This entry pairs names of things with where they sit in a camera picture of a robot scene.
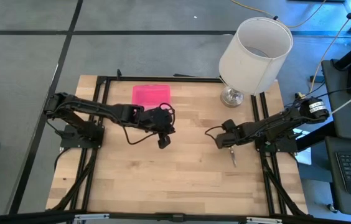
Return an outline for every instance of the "floor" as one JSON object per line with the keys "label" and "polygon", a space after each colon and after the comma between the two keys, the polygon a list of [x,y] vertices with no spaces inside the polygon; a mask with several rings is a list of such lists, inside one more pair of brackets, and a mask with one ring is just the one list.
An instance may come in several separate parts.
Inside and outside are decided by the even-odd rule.
{"label": "floor", "polygon": [[[78,2],[82,2],[82,7],[72,26]],[[241,2],[270,11],[288,25],[299,23],[319,5],[289,0]],[[345,4],[327,3],[309,22],[292,30],[294,47],[278,75],[284,104],[292,102],[295,92],[309,91],[307,79],[315,72],[350,9],[351,0]],[[118,68],[124,75],[181,73],[216,77],[218,60],[232,37],[214,31],[236,30],[242,21],[257,16],[264,15],[228,0],[0,0],[0,30],[16,30],[0,32],[0,214],[8,210],[54,74],[60,75],[56,91],[68,93],[75,92],[79,75],[114,75]],[[73,28],[75,31],[186,31],[183,35],[79,32],[66,38],[67,31]],[[216,35],[187,35],[188,30],[213,31],[210,34]],[[325,59],[340,58],[349,50],[351,34],[343,32]],[[322,87],[316,94],[324,92]],[[44,128],[20,212],[44,210],[59,140],[51,129]],[[325,205],[332,201],[328,185],[303,180],[303,186],[310,214],[351,220],[350,215],[326,210]]]}

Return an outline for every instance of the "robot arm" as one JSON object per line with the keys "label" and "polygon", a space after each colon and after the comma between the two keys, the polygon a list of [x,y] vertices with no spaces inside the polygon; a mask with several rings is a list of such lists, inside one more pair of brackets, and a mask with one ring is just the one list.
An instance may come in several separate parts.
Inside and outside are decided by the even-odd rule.
{"label": "robot arm", "polygon": [[215,143],[219,149],[233,145],[243,145],[258,138],[267,144],[282,138],[293,138],[290,132],[302,124],[324,122],[329,112],[324,102],[317,98],[303,100],[299,105],[293,104],[284,111],[258,122],[246,122],[235,125],[232,119],[222,124],[225,133],[218,134]]}
{"label": "robot arm", "polygon": [[95,123],[82,120],[74,112],[102,116],[122,127],[132,127],[158,134],[159,147],[163,149],[170,144],[168,135],[174,133],[175,130],[173,127],[174,109],[171,108],[172,113],[170,113],[170,110],[162,109],[161,106],[145,111],[143,106],[105,105],[83,100],[67,93],[56,93],[50,97],[44,113],[48,119],[64,120],[76,129],[78,135],[92,141],[99,138],[102,130]]}

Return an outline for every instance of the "lamp base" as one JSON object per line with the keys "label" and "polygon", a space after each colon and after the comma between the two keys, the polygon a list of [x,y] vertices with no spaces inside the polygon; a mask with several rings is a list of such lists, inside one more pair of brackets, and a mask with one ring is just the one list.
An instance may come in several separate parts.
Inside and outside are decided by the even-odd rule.
{"label": "lamp base", "polygon": [[220,99],[225,106],[234,108],[242,104],[243,93],[227,86],[221,92]]}

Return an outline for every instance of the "small metal tool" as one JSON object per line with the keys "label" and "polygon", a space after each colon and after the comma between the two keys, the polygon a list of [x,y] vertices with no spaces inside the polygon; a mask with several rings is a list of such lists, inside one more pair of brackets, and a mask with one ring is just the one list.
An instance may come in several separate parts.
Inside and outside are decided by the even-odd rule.
{"label": "small metal tool", "polygon": [[233,166],[236,167],[236,158],[235,158],[235,152],[233,151],[233,147],[230,147],[229,150],[230,150]]}

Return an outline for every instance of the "table lamp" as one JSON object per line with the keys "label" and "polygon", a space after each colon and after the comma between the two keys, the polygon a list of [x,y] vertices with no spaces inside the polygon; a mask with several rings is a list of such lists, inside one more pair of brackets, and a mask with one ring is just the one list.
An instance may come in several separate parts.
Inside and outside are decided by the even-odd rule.
{"label": "table lamp", "polygon": [[290,30],[282,23],[264,17],[242,22],[218,66],[226,87],[221,101],[236,107],[243,94],[257,95],[275,81],[293,46]]}

